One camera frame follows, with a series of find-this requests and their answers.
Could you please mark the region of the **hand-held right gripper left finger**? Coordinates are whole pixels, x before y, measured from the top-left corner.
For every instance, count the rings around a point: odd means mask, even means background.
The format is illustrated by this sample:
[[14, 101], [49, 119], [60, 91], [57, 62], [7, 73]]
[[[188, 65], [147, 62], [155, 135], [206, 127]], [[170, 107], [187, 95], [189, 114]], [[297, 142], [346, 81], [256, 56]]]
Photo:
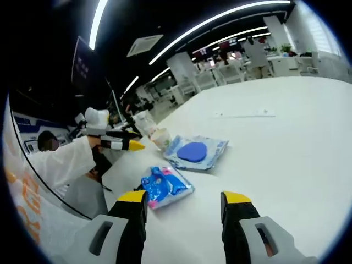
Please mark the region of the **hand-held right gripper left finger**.
[[117, 198], [93, 233], [89, 253], [102, 263], [141, 263], [146, 240], [148, 193], [128, 191]]

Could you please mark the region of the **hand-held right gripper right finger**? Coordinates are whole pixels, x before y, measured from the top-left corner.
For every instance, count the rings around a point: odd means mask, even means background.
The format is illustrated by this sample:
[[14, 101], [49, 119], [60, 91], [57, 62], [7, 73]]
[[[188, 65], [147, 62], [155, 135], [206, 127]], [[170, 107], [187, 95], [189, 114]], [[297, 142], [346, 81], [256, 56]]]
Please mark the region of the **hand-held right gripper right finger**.
[[222, 241], [226, 263], [316, 263], [293, 236], [270, 217], [261, 217], [245, 195], [221, 192]]

